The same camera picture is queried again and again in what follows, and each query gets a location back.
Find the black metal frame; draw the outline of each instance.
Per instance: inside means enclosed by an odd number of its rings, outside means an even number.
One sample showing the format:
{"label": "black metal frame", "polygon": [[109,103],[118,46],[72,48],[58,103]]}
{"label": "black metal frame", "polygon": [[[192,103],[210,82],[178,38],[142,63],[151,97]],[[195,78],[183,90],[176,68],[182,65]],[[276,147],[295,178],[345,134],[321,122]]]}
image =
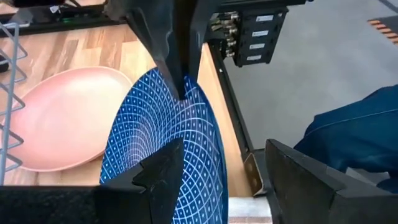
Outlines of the black metal frame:
{"label": "black metal frame", "polygon": [[[232,12],[232,11],[246,11],[259,8],[273,8],[283,6],[293,6],[304,4],[306,0],[226,0],[218,8],[218,12]],[[103,4],[82,6],[79,7],[81,10],[93,11],[101,13],[103,11]],[[14,14],[3,14],[0,15],[0,22],[7,23]],[[42,34],[47,32],[60,32],[66,30],[75,29],[87,29],[101,26],[113,26],[119,24],[125,24],[125,21],[112,21],[105,16],[99,17],[85,17],[79,21],[73,21],[71,23],[60,22],[48,22],[40,24],[31,24],[29,27],[21,27],[19,35],[32,35]],[[0,32],[0,37],[5,37],[5,33]]]}
{"label": "black metal frame", "polygon": [[241,157],[242,160],[245,161],[249,152],[254,150],[249,137],[249,132],[244,123],[241,110],[239,109],[239,104],[236,99],[231,81],[229,80],[229,75],[223,61],[224,58],[221,56],[218,44],[210,42],[209,48],[211,56],[213,57],[218,80],[220,81],[221,89],[224,94],[229,116],[231,117],[231,122],[235,130],[236,139],[238,140],[239,148],[241,150]]}
{"label": "black metal frame", "polygon": [[235,97],[228,72],[225,68],[224,58],[219,51],[217,42],[209,42],[211,56],[213,57],[218,80],[224,94],[231,122],[233,124],[236,139],[238,140],[241,158],[244,162],[244,169],[254,197],[264,196],[271,188],[269,175],[266,167],[265,149],[255,149],[249,136],[248,129]]}

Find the wooden surface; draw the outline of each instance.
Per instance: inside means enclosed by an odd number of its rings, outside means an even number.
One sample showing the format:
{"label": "wooden surface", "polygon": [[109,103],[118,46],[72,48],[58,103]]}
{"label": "wooden surface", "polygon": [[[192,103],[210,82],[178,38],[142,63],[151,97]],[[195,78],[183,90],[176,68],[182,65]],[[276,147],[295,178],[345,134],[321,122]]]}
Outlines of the wooden surface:
{"label": "wooden surface", "polygon": [[[21,59],[18,65],[26,72],[28,79],[16,85],[18,96],[25,95],[42,80],[70,68],[107,66],[122,71],[134,83],[155,66],[147,50],[126,25],[24,36],[21,37],[21,45],[29,56]],[[0,46],[6,52],[11,52],[9,40],[0,39]],[[7,75],[1,76],[0,81],[7,82]],[[207,45],[203,47],[198,82],[213,107],[221,129],[228,167],[229,195],[249,197],[251,193],[238,142]],[[5,103],[6,95],[1,91],[0,109],[4,109]],[[101,160],[102,157],[61,172],[35,173],[18,169],[7,173],[6,184],[95,185],[99,180]]]}

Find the pink plate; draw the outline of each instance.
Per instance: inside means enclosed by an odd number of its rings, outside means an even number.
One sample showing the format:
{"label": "pink plate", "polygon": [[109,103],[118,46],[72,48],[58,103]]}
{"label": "pink plate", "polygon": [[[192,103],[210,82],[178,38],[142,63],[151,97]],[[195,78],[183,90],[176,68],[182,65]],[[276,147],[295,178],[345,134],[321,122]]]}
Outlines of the pink plate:
{"label": "pink plate", "polygon": [[24,139],[9,154],[22,168],[69,169],[104,152],[112,123],[132,83],[106,67],[68,70],[39,83],[13,112],[11,131]]}

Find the blue patterned plate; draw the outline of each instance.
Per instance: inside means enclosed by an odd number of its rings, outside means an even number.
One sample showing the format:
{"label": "blue patterned plate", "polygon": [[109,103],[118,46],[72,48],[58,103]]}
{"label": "blue patterned plate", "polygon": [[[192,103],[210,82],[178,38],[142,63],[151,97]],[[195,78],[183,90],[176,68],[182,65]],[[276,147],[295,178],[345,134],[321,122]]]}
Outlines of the blue patterned plate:
{"label": "blue patterned plate", "polygon": [[132,168],[168,142],[183,138],[182,185],[172,223],[227,223],[228,188],[220,131],[196,81],[175,99],[157,68],[131,88],[114,120],[100,183]]}

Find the wire rack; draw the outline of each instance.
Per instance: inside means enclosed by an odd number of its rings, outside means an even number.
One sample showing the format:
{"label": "wire rack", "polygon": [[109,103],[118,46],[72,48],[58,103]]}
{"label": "wire rack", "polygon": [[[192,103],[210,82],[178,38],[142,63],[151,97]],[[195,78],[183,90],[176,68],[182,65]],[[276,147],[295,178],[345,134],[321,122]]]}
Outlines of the wire rack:
{"label": "wire rack", "polygon": [[9,83],[0,83],[0,91],[4,90],[7,92],[6,110],[0,111],[0,116],[4,116],[4,121],[0,124],[0,130],[2,131],[0,148],[0,185],[3,185],[6,172],[16,169],[22,165],[22,161],[10,155],[8,150],[12,149],[13,147],[17,147],[24,142],[20,136],[10,130],[10,124],[12,112],[25,107],[25,103],[22,101],[22,99],[15,95],[14,86],[15,83],[24,81],[27,78],[26,74],[17,66],[17,61],[19,59],[27,57],[27,52],[19,44],[19,24],[0,23],[0,28],[7,35],[6,38],[9,38],[9,40],[12,42],[11,55],[7,55],[3,49],[0,49],[0,54],[5,58],[5,60],[0,61],[0,64],[8,63],[11,69]]}

